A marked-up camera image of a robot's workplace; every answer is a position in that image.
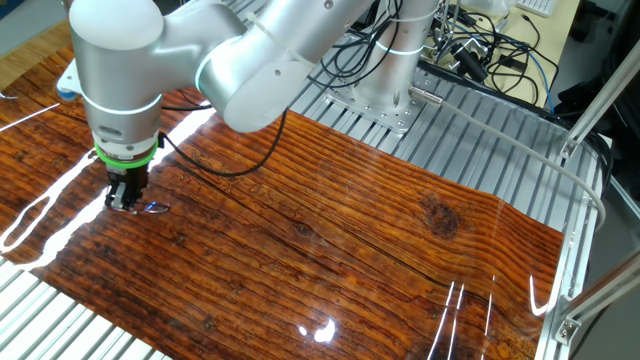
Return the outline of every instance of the black cable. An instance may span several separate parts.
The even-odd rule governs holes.
[[[362,70],[364,70],[367,62],[369,61],[371,54],[373,54],[373,50],[376,46],[376,42],[378,41],[378,39],[380,39],[380,37],[382,37],[382,35],[384,34],[385,30],[390,26],[392,19],[397,19],[399,17],[399,13],[400,13],[400,9],[402,9],[402,5],[404,3],[404,0],[400,0],[400,2],[398,3],[397,0],[394,0],[395,3],[395,8],[396,8],[396,12],[395,14],[393,14],[392,16],[390,16],[383,24],[381,24],[377,31],[375,31],[375,35],[371,38],[371,41],[369,41],[369,43],[367,44],[367,47],[365,49],[365,53],[363,54],[363,56],[360,58],[360,60],[356,61],[355,65],[353,65],[351,68],[349,69],[344,69],[341,68],[338,64],[338,57],[341,54],[342,51],[344,51],[346,48],[341,48],[340,50],[338,50],[338,54],[336,54],[336,56],[334,56],[332,62],[334,63],[336,69],[339,71],[339,73],[334,73],[333,71],[330,71],[328,66],[324,63],[323,60],[320,61],[320,64],[323,67],[323,70],[326,71],[330,76],[334,76],[335,78],[349,78],[354,76],[355,74],[361,72]],[[341,85],[331,85],[331,84],[325,84],[321,81],[318,81],[316,79],[314,79],[311,76],[307,76],[307,78],[309,80],[311,80],[312,82],[327,87],[329,89],[338,89],[338,88],[344,88],[344,87],[348,87],[351,85],[354,85],[358,82],[360,82],[362,79],[366,78],[367,76],[371,75],[371,73],[373,73],[376,69],[378,69],[378,67],[380,67],[380,65],[382,65],[382,62],[386,59],[386,57],[389,55],[389,53],[391,52],[391,48],[393,47],[393,44],[396,41],[396,38],[398,36],[398,30],[399,30],[400,26],[398,24],[396,24],[395,26],[395,31],[393,34],[393,38],[391,39],[391,43],[389,44],[389,47],[387,48],[387,51],[384,53],[384,55],[380,58],[380,60],[376,63],[376,65],[371,68],[371,70],[367,71],[365,74],[361,75],[360,77],[358,77],[355,80],[352,80],[350,82],[347,82],[345,84],[341,84]]]
[[[531,21],[531,19],[527,15],[522,14],[522,18],[524,19],[524,21],[531,24],[531,27],[533,27],[533,30],[536,32],[537,38],[536,38],[536,43],[533,45],[533,48],[537,49],[538,44],[540,44],[540,31],[538,31],[538,27],[536,27],[536,24],[534,24],[533,21]]]
[[[262,158],[262,160],[260,160],[260,162],[258,162],[257,164],[255,164],[254,166],[250,167],[247,170],[244,171],[240,171],[240,172],[236,172],[236,173],[225,173],[225,172],[221,172],[221,171],[216,171],[213,169],[210,169],[206,166],[202,166],[200,163],[198,163],[196,160],[190,158],[187,154],[185,154],[182,150],[180,150],[180,148],[178,148],[178,146],[176,146],[176,144],[173,143],[173,141],[171,141],[171,139],[169,139],[169,137],[167,136],[167,134],[161,132],[159,135],[160,141],[164,141],[166,140],[169,145],[171,145],[171,147],[173,147],[173,149],[176,151],[176,153],[178,153],[178,155],[180,155],[184,160],[186,160],[187,162],[191,163],[192,165],[194,165],[195,167],[197,167],[198,169],[209,173],[209,174],[213,174],[216,176],[221,176],[221,177],[237,177],[237,176],[244,176],[247,174],[250,174],[256,170],[258,170],[259,168],[262,167],[262,165],[264,165],[267,160],[269,160],[269,158],[271,157],[271,154],[273,154],[273,151],[276,149],[276,147],[278,146],[278,142],[280,141],[280,137],[282,136],[282,132],[284,130],[284,124],[285,121],[287,120],[287,111],[289,109],[285,109],[285,111],[282,113],[282,120],[280,120],[280,128],[278,128],[278,133],[276,134],[276,138],[273,140],[273,144],[271,145],[271,148],[269,148],[269,151],[267,152],[267,154],[264,156],[264,158]]]
[[[185,106],[162,106],[162,110],[169,110],[169,111],[198,111],[198,110],[207,110],[207,109],[211,109],[212,106],[211,104],[209,105],[200,105],[198,103],[196,103],[195,101],[189,99],[187,97],[187,95],[185,95],[185,93],[182,90],[178,90],[178,92],[180,93],[180,95],[182,95],[182,97],[189,102],[192,105],[192,107],[185,107]]]
[[[492,76],[496,75],[496,76],[508,76],[508,77],[517,77],[518,78],[518,82],[516,82],[512,87],[510,87],[507,90],[502,91],[503,94],[507,94],[509,91],[513,90],[513,88],[515,88],[517,85],[519,85],[519,82],[521,82],[522,80],[529,81],[531,84],[533,84],[533,100],[531,101],[531,104],[535,105],[535,104],[538,103],[538,100],[540,99],[539,98],[540,93],[538,91],[538,83],[536,83],[536,81],[533,80],[530,76],[527,76],[527,75],[524,75],[524,74],[508,74],[508,73],[497,73],[497,72],[493,72],[493,73],[491,73],[491,75]]]
[[[480,34],[480,36],[482,36],[483,39],[485,39],[487,41],[487,44],[489,44],[489,51],[487,53],[487,56],[485,57],[485,61],[482,63],[482,65],[487,66],[489,65],[489,62],[491,62],[491,59],[493,59],[493,53],[496,50],[497,46],[498,46],[498,31],[496,30],[496,26],[493,23],[493,20],[482,13],[477,13],[477,12],[468,12],[467,15],[471,16],[471,15],[475,15],[475,16],[480,16],[481,18],[486,19],[489,22],[489,25],[491,25],[491,32],[489,35],[493,36],[493,43],[489,42],[489,39],[487,39],[483,34]],[[478,31],[478,33],[480,33],[480,29],[477,25],[473,25],[472,26],[476,31]]]
[[[191,105],[195,105],[195,106],[200,106],[200,104],[198,104],[197,102],[191,100],[185,93],[183,90],[178,90],[178,92],[180,93],[180,95],[182,95],[182,97],[187,100],[187,102],[189,102],[189,104]]]
[[[578,343],[578,345],[576,345],[575,350],[573,350],[573,352],[571,353],[571,356],[569,356],[569,360],[575,359],[576,355],[578,355],[578,352],[582,348],[582,345],[584,345],[585,340],[587,340],[587,337],[589,337],[589,333],[591,333],[591,330],[593,330],[593,327],[596,325],[598,320],[600,320],[600,318],[602,317],[602,314],[604,314],[608,308],[609,306],[603,308],[602,310],[600,310],[598,315],[596,315],[596,317],[593,318],[593,321],[591,322],[591,324],[589,324],[589,327],[587,328],[587,330],[585,330],[584,335],[582,336],[582,339],[580,339],[580,342]]]

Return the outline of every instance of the wood grain surface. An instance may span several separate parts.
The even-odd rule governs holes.
[[[0,127],[58,103],[72,57],[13,83]],[[259,161],[279,125],[237,134],[212,112],[166,112],[162,128],[226,171]],[[549,298],[562,236],[494,196],[289,113],[248,176],[157,155],[145,199],[171,211],[132,215],[102,208],[91,144],[80,101],[0,133],[0,232],[17,245],[3,256],[174,359],[535,355],[532,307]]]
[[[10,53],[0,56],[0,91],[3,91],[27,70],[69,44],[71,44],[71,29],[69,22],[64,20]]]

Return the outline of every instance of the wire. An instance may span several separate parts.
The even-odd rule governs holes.
[[[533,60],[533,62],[535,62],[536,65],[538,65],[538,68],[540,69],[540,73],[542,74],[542,79],[544,80],[544,88],[547,91],[547,101],[549,101],[549,110],[551,111],[552,114],[555,114],[555,110],[553,109],[553,99],[551,98],[551,90],[549,90],[549,83],[547,82],[547,75],[545,75],[544,70],[542,69],[542,65],[540,65],[540,62],[538,61],[538,59],[536,59],[536,57],[533,56],[533,54],[529,54],[529,56],[531,56],[531,60]]]
[[[284,131],[284,124],[287,120],[287,111],[289,110],[289,108],[285,109],[284,112],[282,113],[282,120],[280,120],[280,127],[278,128],[278,133],[276,134],[276,138],[273,140],[273,144],[271,145],[271,148],[269,148],[269,151],[267,152],[267,154],[264,156],[264,158],[262,158],[262,160],[260,160],[260,162],[258,162],[257,164],[255,164],[254,166],[250,167],[247,170],[244,171],[240,171],[240,172],[236,172],[236,173],[225,173],[222,171],[216,171],[213,170],[211,168],[208,168],[206,166],[202,166],[200,163],[198,163],[196,160],[190,158],[187,154],[185,154],[182,150],[180,150],[180,148],[178,148],[178,146],[176,146],[176,144],[173,143],[173,141],[171,141],[171,139],[169,139],[169,137],[167,136],[167,134],[161,132],[159,135],[159,139],[160,141],[164,141],[166,140],[169,145],[171,145],[171,147],[173,147],[173,149],[176,151],[176,153],[178,153],[178,155],[180,155],[184,160],[186,160],[187,162],[191,163],[192,165],[194,165],[195,167],[197,167],[198,169],[209,173],[209,174],[213,174],[216,176],[221,176],[221,177],[237,177],[237,176],[244,176],[247,174],[250,174],[256,170],[258,170],[259,168],[262,167],[262,165],[264,165],[267,160],[269,160],[269,158],[271,157],[271,154],[273,154],[273,151],[276,149],[276,147],[278,146],[278,142],[280,141],[280,137],[282,136],[282,132]]]
[[[517,77],[518,81],[522,81],[523,79],[529,81],[533,85],[533,101],[531,101],[531,104],[532,105],[536,105],[538,103],[538,99],[540,98],[540,93],[538,91],[538,83],[535,80],[533,80],[530,76],[527,76],[527,75],[524,75],[524,74],[498,73],[498,72],[495,72],[495,70],[494,70],[494,72],[491,72],[490,74],[492,76],[496,75],[496,76]],[[519,85],[518,82],[516,82],[509,89],[502,91],[502,93],[506,94],[509,91],[513,90],[513,88],[515,88],[518,85]]]
[[[578,178],[577,176],[575,176],[572,173],[570,173],[569,171],[567,171],[567,169],[563,168],[562,166],[560,166],[560,165],[556,164],[555,162],[547,159],[543,155],[538,154],[537,152],[535,152],[534,150],[530,149],[528,146],[522,144],[518,140],[510,137],[509,135],[503,134],[500,131],[498,131],[498,130],[496,130],[496,129],[488,126],[488,125],[485,125],[485,124],[481,123],[480,121],[478,121],[478,120],[474,119],[473,117],[467,115],[465,112],[463,112],[462,110],[460,110],[460,109],[456,108],[455,106],[449,104],[448,102],[443,101],[442,102],[442,106],[446,107],[447,109],[449,109],[451,111],[453,111],[457,115],[460,115],[462,118],[467,120],[469,123],[480,127],[484,131],[486,131],[486,132],[488,132],[488,133],[490,133],[490,134],[492,134],[492,135],[494,135],[494,136],[496,136],[496,137],[508,142],[512,146],[524,151],[525,153],[527,153],[532,158],[542,162],[544,165],[549,166],[550,168],[552,168],[555,171],[557,171],[559,174],[564,175],[567,178],[569,178],[576,185],[580,186],[584,191],[587,192],[587,194],[589,194],[589,196],[591,196],[591,199],[595,203],[596,209],[598,210],[598,214],[600,215],[598,217],[598,224],[596,226],[596,231],[598,231],[602,227],[602,225],[604,224],[604,220],[606,218],[606,210],[605,210],[604,204],[602,203],[602,200],[600,200],[600,197],[598,196],[598,194],[596,194],[596,192],[589,185],[587,185],[584,181],[582,181],[580,178]]]
[[[439,66],[428,63],[427,61],[420,60],[418,62],[418,67],[424,71],[427,71],[431,74],[434,74],[446,81],[453,82],[455,84],[461,84],[468,88],[479,91],[483,94],[488,94],[490,96],[494,96],[498,99],[502,99],[504,101],[511,102],[516,104],[533,114],[539,116],[540,118],[554,124],[560,126],[561,128],[569,131],[573,127],[573,123],[564,119],[564,114],[551,114],[549,111],[539,108],[537,106],[532,105],[524,100],[514,98],[507,94],[503,94],[501,92],[496,91],[495,89],[489,88],[484,84],[480,84],[475,82],[467,77],[461,76],[455,72],[443,69]],[[602,195],[606,194],[607,189],[611,184],[611,177],[613,173],[613,154],[609,144],[596,132],[590,131],[584,139],[584,142],[593,149],[593,151],[597,155],[598,165],[602,169]]]
[[[169,111],[198,111],[198,110],[207,110],[207,109],[211,109],[212,105],[200,105],[196,102],[194,102],[193,100],[189,99],[189,97],[187,97],[187,95],[182,91],[182,90],[178,90],[178,92],[180,93],[180,95],[182,95],[182,97],[189,102],[190,104],[193,104],[195,106],[190,106],[190,107],[184,107],[184,106],[162,106],[162,110],[169,110]]]
[[[377,46],[378,40],[382,37],[384,32],[391,25],[391,19],[396,19],[396,18],[399,17],[399,13],[400,13],[400,10],[402,9],[402,6],[404,4],[404,0],[400,0],[400,2],[398,2],[398,0],[394,0],[394,4],[395,4],[395,8],[396,8],[395,13],[393,15],[389,16],[377,28],[375,28],[375,25],[374,25],[374,27],[371,30],[371,33],[366,34],[367,35],[366,37],[369,37],[369,39],[370,39],[368,42],[363,42],[363,39],[365,38],[365,36],[363,36],[362,34],[359,34],[359,36],[363,36],[360,40],[356,40],[356,41],[353,41],[353,42],[351,42],[349,44],[345,44],[345,45],[340,45],[339,46],[340,48],[338,50],[338,53],[336,53],[336,55],[333,57],[333,60],[331,61],[334,64],[335,68],[338,70],[338,72],[331,71],[329,69],[329,66],[324,62],[323,59],[321,59],[320,60],[320,65],[322,66],[323,70],[327,74],[329,74],[330,76],[333,76],[334,78],[351,78],[351,77],[355,76],[356,74],[362,72],[366,68],[367,63],[368,63],[369,59],[371,58],[371,55],[373,54],[373,50]],[[321,81],[318,81],[318,80],[314,79],[311,76],[307,76],[307,78],[310,81],[312,81],[312,82],[314,82],[314,83],[316,83],[318,85],[327,87],[329,89],[344,88],[344,87],[349,87],[351,85],[357,84],[358,82],[362,81],[367,76],[371,75],[371,73],[373,73],[375,70],[377,70],[380,67],[380,65],[382,65],[383,61],[386,59],[386,57],[391,52],[393,44],[395,44],[396,38],[398,36],[399,28],[400,28],[400,26],[398,24],[395,24],[395,31],[394,31],[394,34],[393,34],[393,38],[391,39],[391,43],[389,44],[389,47],[385,51],[384,55],[376,63],[376,65],[373,66],[365,74],[357,77],[356,79],[353,79],[353,80],[351,80],[349,82],[346,82],[344,84],[341,84],[341,85],[331,85],[331,84],[326,84],[326,83],[323,83]],[[352,46],[361,46],[361,45],[364,45],[364,44],[366,44],[365,52],[360,57],[360,59],[355,62],[354,65],[351,65],[351,67],[348,68],[348,69],[343,68],[343,67],[341,67],[339,65],[339,63],[338,63],[339,57],[346,49],[348,49],[348,48],[350,48]]]
[[[591,330],[593,330],[593,327],[596,325],[598,320],[600,320],[600,318],[602,317],[602,314],[604,314],[605,311],[607,311],[608,308],[609,308],[609,306],[602,308],[602,310],[600,310],[600,312],[598,312],[596,317],[593,318],[593,321],[591,322],[591,324],[589,324],[589,327],[587,328],[587,330],[585,330],[584,335],[582,335],[582,339],[580,339],[580,342],[578,343],[578,345],[576,345],[576,348],[571,353],[571,356],[569,356],[569,360],[573,360],[573,359],[576,358],[576,355],[578,355],[578,352],[582,348],[582,345],[584,345],[585,340],[587,340],[587,337],[589,337],[589,334],[591,333]]]

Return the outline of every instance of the robotic arm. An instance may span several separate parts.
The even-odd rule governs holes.
[[[431,18],[438,3],[405,1],[417,9],[428,4]],[[247,29],[218,0],[193,0],[164,17],[152,0],[75,0],[69,21],[76,58],[58,91],[63,98],[84,98],[96,151],[107,164],[106,205],[128,210],[142,196],[164,92],[196,87],[232,129],[260,130],[284,111],[315,64],[372,2],[271,0],[259,17],[249,15]],[[415,10],[407,8],[407,17],[415,18]],[[417,19],[430,25],[427,17]],[[427,35],[427,27],[423,31],[411,19],[398,24]],[[419,56],[413,53],[413,67],[404,71],[409,76]],[[381,72],[392,74],[390,69],[382,66]],[[406,92],[409,81],[394,83]],[[397,99],[398,90],[389,91]]]

